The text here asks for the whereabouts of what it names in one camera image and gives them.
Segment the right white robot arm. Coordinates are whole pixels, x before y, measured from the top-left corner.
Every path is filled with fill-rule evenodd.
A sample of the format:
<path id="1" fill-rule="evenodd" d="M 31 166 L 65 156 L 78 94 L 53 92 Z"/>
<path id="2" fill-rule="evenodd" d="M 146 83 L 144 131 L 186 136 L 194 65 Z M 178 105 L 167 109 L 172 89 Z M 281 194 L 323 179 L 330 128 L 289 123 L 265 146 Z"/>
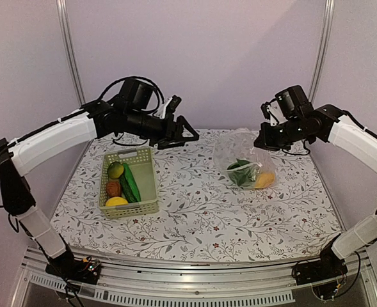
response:
<path id="1" fill-rule="evenodd" d="M 332 105 L 317 108 L 306 116 L 290 117 L 278 125 L 262 123 L 254 146 L 270 151 L 288 150 L 297 141 L 312 141 L 314 138 L 345 150 L 377 174 L 377 138 L 357 125 L 349 113 Z M 315 263 L 314 273 L 321 279 L 329 278 L 338 270 L 339 260 L 376 239 L 377 209 L 336 237 L 329 248 L 322 250 L 323 258 Z"/>

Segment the green plastic basket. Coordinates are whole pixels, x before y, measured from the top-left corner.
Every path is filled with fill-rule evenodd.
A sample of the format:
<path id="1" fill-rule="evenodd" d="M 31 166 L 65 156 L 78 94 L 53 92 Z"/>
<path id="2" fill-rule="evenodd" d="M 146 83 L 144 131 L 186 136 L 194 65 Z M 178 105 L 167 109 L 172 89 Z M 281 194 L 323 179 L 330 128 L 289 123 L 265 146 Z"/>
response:
<path id="1" fill-rule="evenodd" d="M 109 219 L 159 211 L 150 148 L 122 150 L 103 156 L 99 208 Z"/>

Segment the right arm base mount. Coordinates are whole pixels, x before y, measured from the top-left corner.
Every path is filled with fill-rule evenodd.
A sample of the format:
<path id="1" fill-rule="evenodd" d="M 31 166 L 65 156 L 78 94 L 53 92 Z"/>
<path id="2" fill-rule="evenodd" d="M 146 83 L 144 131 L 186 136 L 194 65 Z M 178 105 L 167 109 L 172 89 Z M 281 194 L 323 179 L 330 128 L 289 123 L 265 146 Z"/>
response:
<path id="1" fill-rule="evenodd" d="M 313 262 L 298 262 L 291 271 L 291 276 L 297 285 L 315 283 L 330 278 L 336 278 L 348 273 L 348 268 L 343 259 L 339 259 L 327 247 L 319 254 L 319 259 Z"/>

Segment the clear zip top bag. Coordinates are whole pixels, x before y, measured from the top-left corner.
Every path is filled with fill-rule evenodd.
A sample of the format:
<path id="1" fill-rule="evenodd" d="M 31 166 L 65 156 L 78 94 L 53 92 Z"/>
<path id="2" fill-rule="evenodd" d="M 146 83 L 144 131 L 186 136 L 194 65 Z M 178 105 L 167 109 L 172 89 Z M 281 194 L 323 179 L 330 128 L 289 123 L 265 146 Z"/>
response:
<path id="1" fill-rule="evenodd" d="M 246 128 L 220 136 L 213 150 L 219 171 L 237 187 L 264 189 L 276 180 L 275 165 L 267 151 L 254 147 L 257 135 Z"/>

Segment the bok choy toy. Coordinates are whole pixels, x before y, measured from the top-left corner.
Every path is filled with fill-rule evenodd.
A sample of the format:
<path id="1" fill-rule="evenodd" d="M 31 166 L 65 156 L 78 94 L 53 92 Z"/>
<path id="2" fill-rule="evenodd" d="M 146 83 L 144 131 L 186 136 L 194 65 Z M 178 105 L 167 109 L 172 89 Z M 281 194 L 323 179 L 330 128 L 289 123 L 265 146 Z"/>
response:
<path id="1" fill-rule="evenodd" d="M 261 167 L 256 162 L 236 159 L 236 162 L 227 167 L 227 175 L 235 185 L 245 189 L 255 185 L 260 170 Z"/>

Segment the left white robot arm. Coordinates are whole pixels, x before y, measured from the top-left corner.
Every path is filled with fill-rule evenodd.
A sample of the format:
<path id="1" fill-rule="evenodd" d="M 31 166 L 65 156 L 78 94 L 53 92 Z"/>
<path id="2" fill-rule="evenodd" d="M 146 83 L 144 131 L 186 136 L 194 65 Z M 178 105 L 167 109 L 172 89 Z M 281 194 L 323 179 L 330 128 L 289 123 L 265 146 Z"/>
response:
<path id="1" fill-rule="evenodd" d="M 64 277 L 74 277 L 79 268 L 64 240 L 36 205 L 25 176 L 50 158 L 81 143 L 109 134 L 128 133 L 146 139 L 158 149 L 182 146 L 199 139 L 183 116 L 173 114 L 180 98 L 172 97 L 165 114 L 157 117 L 113 98 L 95 100 L 63 118 L 8 142 L 0 140 L 0 192 L 3 208 L 54 259 L 53 266 Z"/>

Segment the green yellow mango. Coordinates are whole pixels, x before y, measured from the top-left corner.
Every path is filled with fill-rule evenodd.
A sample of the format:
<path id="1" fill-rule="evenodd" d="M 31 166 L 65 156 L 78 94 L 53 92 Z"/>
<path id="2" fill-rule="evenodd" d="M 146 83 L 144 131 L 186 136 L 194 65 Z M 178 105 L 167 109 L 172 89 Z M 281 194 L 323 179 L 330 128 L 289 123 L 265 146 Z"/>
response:
<path id="1" fill-rule="evenodd" d="M 118 179 L 124 172 L 124 165 L 118 161 L 112 162 L 107 168 L 109 179 Z"/>

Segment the brown kiwi toy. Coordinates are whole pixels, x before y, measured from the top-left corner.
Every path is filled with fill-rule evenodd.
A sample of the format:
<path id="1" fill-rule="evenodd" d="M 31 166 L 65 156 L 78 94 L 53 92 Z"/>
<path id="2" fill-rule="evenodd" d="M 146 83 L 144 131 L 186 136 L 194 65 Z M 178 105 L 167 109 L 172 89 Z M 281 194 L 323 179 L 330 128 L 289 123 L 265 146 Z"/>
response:
<path id="1" fill-rule="evenodd" d="M 109 198 L 120 197 L 122 195 L 122 188 L 119 181 L 109 181 L 106 184 L 106 194 Z"/>

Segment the yellow lemon toy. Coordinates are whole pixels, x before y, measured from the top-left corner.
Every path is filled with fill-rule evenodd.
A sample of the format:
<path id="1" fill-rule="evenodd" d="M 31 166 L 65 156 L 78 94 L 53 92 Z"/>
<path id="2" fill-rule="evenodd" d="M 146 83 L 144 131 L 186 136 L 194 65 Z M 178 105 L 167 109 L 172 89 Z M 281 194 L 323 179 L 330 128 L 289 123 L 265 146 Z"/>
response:
<path id="1" fill-rule="evenodd" d="M 105 203 L 106 207 L 115 207 L 115 206 L 121 206 L 121 205 L 127 205 L 129 202 L 120 196 L 115 196 L 112 198 L 109 198 L 107 202 Z"/>

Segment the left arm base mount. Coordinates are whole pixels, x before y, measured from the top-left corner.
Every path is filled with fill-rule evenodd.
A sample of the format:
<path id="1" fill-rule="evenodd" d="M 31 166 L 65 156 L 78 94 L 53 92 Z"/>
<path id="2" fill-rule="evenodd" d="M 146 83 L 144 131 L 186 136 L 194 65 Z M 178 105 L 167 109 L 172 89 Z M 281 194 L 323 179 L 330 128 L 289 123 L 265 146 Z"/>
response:
<path id="1" fill-rule="evenodd" d="M 45 268 L 47 274 L 91 285 L 96 285 L 99 280 L 101 263 L 90 256 L 79 260 L 71 251 L 66 251 L 57 258 L 48 257 L 47 259 L 48 264 Z"/>

